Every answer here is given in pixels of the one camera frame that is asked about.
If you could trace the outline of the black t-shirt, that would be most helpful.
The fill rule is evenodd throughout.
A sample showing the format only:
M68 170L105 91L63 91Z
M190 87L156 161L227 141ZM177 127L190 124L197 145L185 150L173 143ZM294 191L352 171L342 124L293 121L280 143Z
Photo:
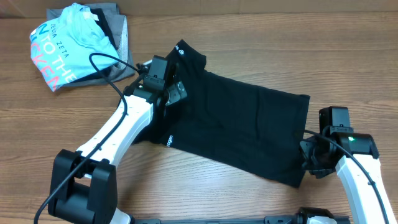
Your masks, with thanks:
M310 98L250 85L206 70L206 57L179 41L167 59L178 65L187 97L153 119L137 141L163 144L298 187L299 143Z

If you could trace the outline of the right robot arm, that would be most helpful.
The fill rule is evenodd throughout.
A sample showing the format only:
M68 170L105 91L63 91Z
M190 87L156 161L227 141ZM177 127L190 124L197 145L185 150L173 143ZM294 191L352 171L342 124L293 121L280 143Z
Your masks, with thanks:
M347 107L321 109L319 127L300 142L302 167L318 179L337 174L355 223L395 223L374 138L354 131Z

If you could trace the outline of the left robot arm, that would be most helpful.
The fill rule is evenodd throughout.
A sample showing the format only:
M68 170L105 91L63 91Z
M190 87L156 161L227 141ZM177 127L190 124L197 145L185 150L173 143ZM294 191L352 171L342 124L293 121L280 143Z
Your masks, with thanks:
M179 64L160 56L133 68L138 78L124 91L104 126L76 151L61 150L53 162L50 195L34 217L49 215L70 223L135 223L118 208L116 170L135 138L165 116L166 107L184 99Z

